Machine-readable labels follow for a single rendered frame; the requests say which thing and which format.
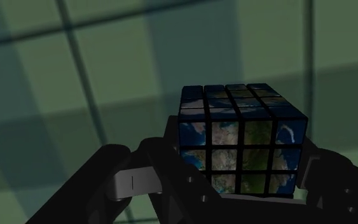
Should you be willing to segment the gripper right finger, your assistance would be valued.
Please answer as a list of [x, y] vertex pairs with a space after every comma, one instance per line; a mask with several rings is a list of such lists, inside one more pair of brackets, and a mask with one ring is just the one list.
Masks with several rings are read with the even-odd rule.
[[296, 186], [306, 204], [330, 224], [358, 224], [358, 166], [335, 151], [304, 138]]

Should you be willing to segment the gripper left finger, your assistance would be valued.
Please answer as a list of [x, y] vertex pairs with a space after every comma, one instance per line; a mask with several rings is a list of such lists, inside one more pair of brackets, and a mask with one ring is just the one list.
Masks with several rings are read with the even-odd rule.
[[223, 224], [221, 196], [172, 146], [175, 122], [134, 152], [99, 148], [26, 224], [113, 224], [138, 195], [149, 196], [161, 224]]

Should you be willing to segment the earth map puzzle cube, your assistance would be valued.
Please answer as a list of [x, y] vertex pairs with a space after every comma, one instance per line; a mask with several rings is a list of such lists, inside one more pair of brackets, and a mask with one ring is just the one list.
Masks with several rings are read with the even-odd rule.
[[178, 152], [217, 193], [291, 198], [307, 123], [266, 83], [184, 86]]

